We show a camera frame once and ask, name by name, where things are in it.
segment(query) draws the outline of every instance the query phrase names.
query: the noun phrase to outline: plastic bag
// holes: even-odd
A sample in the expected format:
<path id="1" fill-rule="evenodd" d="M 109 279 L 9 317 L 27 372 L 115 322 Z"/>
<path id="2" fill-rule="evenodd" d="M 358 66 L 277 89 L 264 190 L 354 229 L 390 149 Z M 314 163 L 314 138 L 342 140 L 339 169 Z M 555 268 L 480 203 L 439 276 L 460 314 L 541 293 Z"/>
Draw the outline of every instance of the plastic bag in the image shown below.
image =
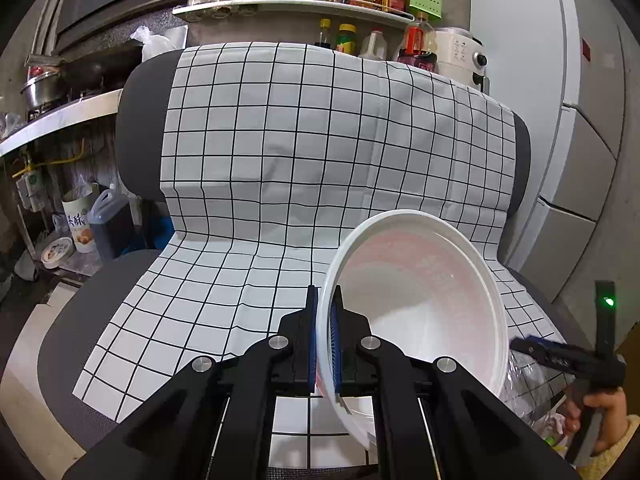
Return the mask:
<path id="1" fill-rule="evenodd" d="M 530 356 L 519 352 L 509 352 L 507 376 L 500 394 L 502 402 L 521 420 L 533 427 L 541 417 L 547 416 L 552 408 L 553 391 L 549 381 L 554 379 L 556 389 L 563 388 L 572 377 L 551 368 L 542 367 Z"/>
<path id="2" fill-rule="evenodd" d="M 164 36 L 159 34 L 152 34 L 146 25 L 140 25 L 136 31 L 131 35 L 133 40 L 138 40 L 143 43 L 142 47 L 142 61 L 145 62 L 165 52 L 177 50 L 177 47 Z"/>

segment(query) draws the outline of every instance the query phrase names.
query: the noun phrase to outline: white plastic basin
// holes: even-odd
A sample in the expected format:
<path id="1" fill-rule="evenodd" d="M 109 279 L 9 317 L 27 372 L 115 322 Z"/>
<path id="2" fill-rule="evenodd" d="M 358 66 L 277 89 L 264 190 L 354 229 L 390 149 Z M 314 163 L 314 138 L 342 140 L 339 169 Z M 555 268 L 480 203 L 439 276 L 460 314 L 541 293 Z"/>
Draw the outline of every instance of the white plastic basin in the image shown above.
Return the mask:
<path id="1" fill-rule="evenodd" d="M 334 389 L 329 313 L 335 286 L 344 307 L 364 314 L 371 332 L 410 356 L 451 356 L 496 396 L 507 367 L 500 293 L 484 259 L 459 231 L 415 210 L 380 213 L 340 245 L 318 303 L 318 386 L 363 446 L 375 445 L 370 399 Z"/>

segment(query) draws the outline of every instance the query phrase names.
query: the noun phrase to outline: floor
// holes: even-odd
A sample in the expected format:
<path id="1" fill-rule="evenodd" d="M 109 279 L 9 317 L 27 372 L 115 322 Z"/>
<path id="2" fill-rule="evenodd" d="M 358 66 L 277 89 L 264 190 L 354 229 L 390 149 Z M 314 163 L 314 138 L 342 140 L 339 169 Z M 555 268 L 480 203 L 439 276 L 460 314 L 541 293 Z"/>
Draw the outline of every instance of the floor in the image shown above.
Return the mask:
<path id="1" fill-rule="evenodd" d="M 3 423 L 0 457 L 5 460 L 0 460 L 0 477 L 6 473 L 3 478 L 59 480 L 84 454 L 53 417 L 38 386 L 36 368 L 42 339 L 77 290 L 59 283 L 46 298 L 52 285 L 41 278 L 36 283 L 12 288 L 2 302 L 0 330 L 4 373 L 0 381 Z"/>

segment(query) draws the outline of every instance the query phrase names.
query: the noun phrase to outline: cabinet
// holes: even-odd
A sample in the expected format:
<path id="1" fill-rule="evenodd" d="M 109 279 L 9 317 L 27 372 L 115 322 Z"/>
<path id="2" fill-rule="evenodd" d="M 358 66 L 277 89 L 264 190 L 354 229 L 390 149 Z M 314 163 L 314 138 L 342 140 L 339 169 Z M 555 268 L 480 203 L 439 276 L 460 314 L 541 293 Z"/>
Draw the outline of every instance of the cabinet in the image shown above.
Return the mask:
<path id="1" fill-rule="evenodd" d="M 609 0 L 562 0 L 567 70 L 563 102 L 580 110 L 618 156 L 625 80 L 617 11 Z"/>
<path id="2" fill-rule="evenodd" d="M 574 270 L 595 227 L 593 221 L 538 199 L 510 267 L 551 302 Z"/>
<path id="3" fill-rule="evenodd" d="M 580 112 L 562 107 L 540 196 L 555 206 L 597 220 L 615 168 L 613 155 Z"/>

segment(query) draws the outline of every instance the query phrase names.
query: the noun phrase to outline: grid tablecloth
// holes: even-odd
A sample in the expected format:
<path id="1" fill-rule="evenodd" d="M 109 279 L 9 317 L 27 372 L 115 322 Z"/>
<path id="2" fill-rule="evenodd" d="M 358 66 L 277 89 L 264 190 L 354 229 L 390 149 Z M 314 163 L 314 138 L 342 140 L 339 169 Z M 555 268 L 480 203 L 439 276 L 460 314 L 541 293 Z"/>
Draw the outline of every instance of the grid tablecloth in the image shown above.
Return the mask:
<path id="1" fill-rule="evenodd" d="M 439 216 L 473 242 L 510 337 L 561 340 L 497 261 L 515 154 L 508 108 L 414 67 L 292 43 L 186 49 L 160 175 L 176 232 L 104 330 L 74 394 L 119 422 L 193 357 L 242 355 L 304 306 L 307 285 L 322 285 L 354 227 L 397 208 Z M 517 362 L 524 380 L 501 397 L 519 414 L 566 385 L 548 371 L 537 381 L 537 365 Z M 270 465 L 376 460 L 317 392 L 278 398 Z"/>

